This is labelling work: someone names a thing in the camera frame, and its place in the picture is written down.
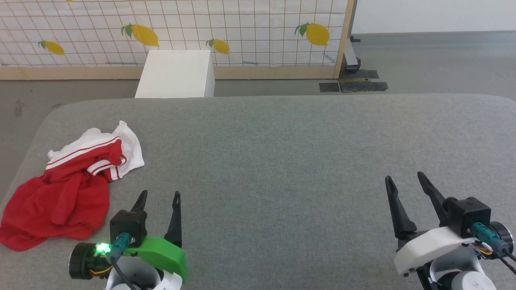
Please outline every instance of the gray floor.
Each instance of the gray floor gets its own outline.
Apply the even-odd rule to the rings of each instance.
[[[482,93],[516,100],[516,33],[358,36],[362,69],[388,93]],[[311,95],[320,80],[218,80],[216,96]],[[0,82],[0,199],[42,120],[68,103],[132,98],[136,80]]]

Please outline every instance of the white cube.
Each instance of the white cube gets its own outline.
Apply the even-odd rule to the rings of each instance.
[[[215,75],[209,50],[149,51],[135,98],[213,96]]]

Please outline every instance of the lemon print curtain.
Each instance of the lemon print curtain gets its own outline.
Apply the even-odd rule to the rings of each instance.
[[[3,67],[142,66],[149,50],[216,67],[335,66],[345,0],[0,1]]]

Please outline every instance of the robotic arm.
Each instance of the robotic arm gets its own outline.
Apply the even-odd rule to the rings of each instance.
[[[178,290],[186,283],[187,268],[181,249],[181,194],[175,192],[164,238],[147,237],[146,200],[144,190],[130,211],[119,211],[111,219],[110,244],[75,246],[68,262],[72,279],[107,278],[106,290]]]
[[[418,172],[417,177],[437,213],[439,228],[418,231],[398,198],[393,180],[385,178],[398,239],[394,264],[400,275],[417,273],[424,290],[496,290],[480,259],[499,259],[516,274],[504,259],[516,261],[512,235],[501,223],[491,221],[487,205],[474,197],[444,199],[424,173]]]

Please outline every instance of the yellow lemon print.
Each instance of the yellow lemon print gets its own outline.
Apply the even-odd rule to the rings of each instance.
[[[132,25],[129,23],[129,25],[122,26],[121,30],[122,35],[124,34],[124,31],[129,37],[134,35],[134,38],[143,45],[159,47],[158,36],[148,27],[139,24]]]
[[[294,31],[294,35],[297,33],[297,30],[299,30],[299,34],[301,36],[304,36],[304,34],[307,34],[307,39],[310,41],[313,45],[328,45],[328,40],[330,39],[330,33],[326,29],[326,27],[317,24],[317,23],[308,23],[303,25],[298,25],[296,27],[296,30]]]
[[[206,45],[215,48],[218,53],[229,54],[229,45],[220,39],[212,39],[206,41]]]
[[[38,42],[38,46],[41,46],[42,48],[44,49],[48,49],[49,52],[53,53],[53,54],[58,54],[58,55],[65,55],[65,51],[63,50],[63,48],[61,47],[61,45],[55,43],[55,42],[52,42],[52,41],[40,41]]]

